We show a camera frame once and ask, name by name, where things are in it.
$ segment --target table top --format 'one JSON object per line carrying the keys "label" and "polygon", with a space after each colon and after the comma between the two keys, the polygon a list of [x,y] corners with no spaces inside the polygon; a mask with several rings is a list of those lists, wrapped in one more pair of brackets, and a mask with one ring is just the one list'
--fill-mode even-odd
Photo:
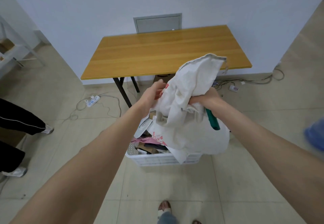
{"label": "table top", "polygon": [[227,25],[219,25],[104,37],[81,80],[172,74],[208,53],[227,57],[229,69],[252,67]]}

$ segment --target sandal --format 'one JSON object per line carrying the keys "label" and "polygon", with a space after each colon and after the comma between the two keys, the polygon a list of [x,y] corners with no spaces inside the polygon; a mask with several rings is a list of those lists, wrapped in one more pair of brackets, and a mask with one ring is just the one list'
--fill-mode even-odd
{"label": "sandal", "polygon": [[[162,204],[164,203],[164,205],[167,205],[168,208],[165,208],[164,210],[162,209]],[[163,215],[165,212],[170,212],[171,213],[171,204],[169,203],[169,201],[162,201],[160,203],[160,206],[157,210],[157,219],[159,220],[161,215]]]}

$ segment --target green object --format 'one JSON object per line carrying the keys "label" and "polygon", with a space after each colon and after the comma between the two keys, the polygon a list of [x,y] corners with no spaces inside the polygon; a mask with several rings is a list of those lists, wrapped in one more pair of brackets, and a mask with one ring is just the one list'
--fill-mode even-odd
{"label": "green object", "polygon": [[218,124],[217,118],[214,117],[212,111],[209,110],[209,109],[206,109],[206,112],[207,112],[207,115],[208,115],[209,123],[210,123],[210,125],[212,126],[212,128],[213,128],[214,130],[220,130],[221,128],[219,127],[219,124]]}

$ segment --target blue jeans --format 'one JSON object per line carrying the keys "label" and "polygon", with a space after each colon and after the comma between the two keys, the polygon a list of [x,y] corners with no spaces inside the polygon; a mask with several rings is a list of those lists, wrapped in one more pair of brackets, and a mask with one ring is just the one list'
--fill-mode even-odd
{"label": "blue jeans", "polygon": [[165,212],[161,215],[160,219],[157,221],[157,224],[177,224],[177,219],[170,212]]}

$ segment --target pink fabric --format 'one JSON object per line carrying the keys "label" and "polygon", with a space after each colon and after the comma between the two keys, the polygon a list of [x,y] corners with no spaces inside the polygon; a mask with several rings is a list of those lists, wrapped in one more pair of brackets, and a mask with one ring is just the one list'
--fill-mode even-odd
{"label": "pink fabric", "polygon": [[157,140],[153,139],[152,137],[146,137],[146,138],[132,138],[131,143],[134,142],[142,142],[142,143],[150,143],[150,144],[161,144],[160,142],[158,142]]}

